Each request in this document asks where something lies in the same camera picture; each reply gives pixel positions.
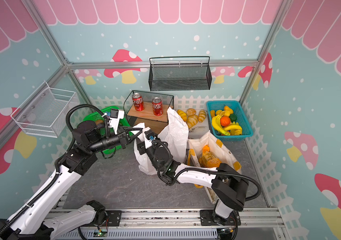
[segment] white picket fence pattern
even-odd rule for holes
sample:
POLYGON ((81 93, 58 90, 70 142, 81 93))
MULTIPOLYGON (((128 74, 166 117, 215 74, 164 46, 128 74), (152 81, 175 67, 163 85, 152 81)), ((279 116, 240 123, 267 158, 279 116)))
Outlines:
MULTIPOLYGON (((82 120, 85 118, 85 116, 89 115, 91 111, 87 108, 80 108, 76 112, 72 114, 72 126, 77 126, 82 120)), ((61 145, 56 145, 57 147, 57 153, 56 154, 51 154, 52 156, 52 162, 51 163, 46 163, 46 172, 45 174, 39 174, 38 177, 40 178, 40 184, 38 186, 33 186, 32 190, 33 192, 37 192, 37 190, 48 180, 49 176, 52 174, 52 172, 55 170, 54 167, 54 161, 58 159, 60 156, 62 156, 67 148, 69 147, 69 144, 72 141, 72 133, 69 131, 69 129, 65 128, 64 131, 61 133, 61 139, 62 139, 62 144, 61 145)))
MULTIPOLYGON (((109 106, 119 106, 123 107, 124 106, 124 101, 125 98, 121 96, 120 98, 116 98, 113 96, 112 98, 108 98, 105 96, 104 99, 101 97, 97 97, 96 99, 90 97, 90 100, 93 105, 96 107, 103 109, 109 106)), ((186 98, 185 96, 179 97, 179 96, 174 96, 174 108, 175 109, 187 109, 187 108, 195 108, 195 109, 205 109, 206 110, 206 102, 207 101, 214 101, 214 100, 240 100, 240 96, 237 96, 236 98, 232 98, 232 96, 229 97, 224 97, 221 96, 220 98, 217 98, 216 96, 213 96, 210 98, 209 96, 206 96, 202 98, 201 96, 194 97, 190 96, 189 98, 186 98)))
POLYGON ((287 185, 281 183, 281 173, 276 171, 276 162, 271 159, 272 152, 267 151, 268 144, 263 142, 264 135, 259 133, 260 127, 256 126, 257 120, 253 120, 248 102, 244 102, 243 109, 254 132, 252 137, 246 138, 246 144, 261 184, 267 190, 266 197, 273 207, 279 208, 289 236, 293 240, 307 240, 309 230, 300 224, 301 214, 293 209, 294 199, 287 195, 287 185))

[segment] soda can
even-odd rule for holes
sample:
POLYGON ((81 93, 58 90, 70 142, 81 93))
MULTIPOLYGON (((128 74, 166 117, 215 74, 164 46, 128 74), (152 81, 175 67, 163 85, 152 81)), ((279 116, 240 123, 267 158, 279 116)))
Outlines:
POLYGON ((133 105, 136 111, 144 110, 144 101, 142 100, 142 96, 139 93, 134 93, 132 96, 133 105))
POLYGON ((156 116, 162 115, 162 100, 159 97, 155 97, 152 100, 153 113, 156 116))

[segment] green plastic basket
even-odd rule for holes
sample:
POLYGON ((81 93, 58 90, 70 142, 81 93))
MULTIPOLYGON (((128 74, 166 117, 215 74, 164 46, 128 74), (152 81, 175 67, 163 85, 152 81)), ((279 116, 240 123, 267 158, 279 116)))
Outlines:
MULTIPOLYGON (((119 109, 119 107, 117 107, 117 106, 111 106, 111 107, 104 108, 104 109, 102 109, 101 111, 102 111, 103 113, 105 113, 105 112, 110 112, 110 110, 111 110, 112 108, 119 109)), ((104 118, 101 117, 101 115, 100 115, 99 113, 96 112, 96 113, 91 113, 91 114, 89 114, 88 116, 86 116, 86 117, 84 118, 84 121, 87 121, 87 120, 97 121, 97 120, 100 120, 100 119, 104 119, 104 118)), ((125 118, 120 119, 119 125, 126 126, 126 127, 130 127, 128 121, 127 121, 125 118)), ((100 133, 101 133, 101 135, 104 135, 104 134, 105 134, 105 129, 101 129, 101 130, 100 130, 100 133)), ((111 154, 111 153, 113 153, 113 152, 114 152, 114 148, 113 148, 113 149, 106 149, 106 150, 103 151, 104 154, 111 154)))

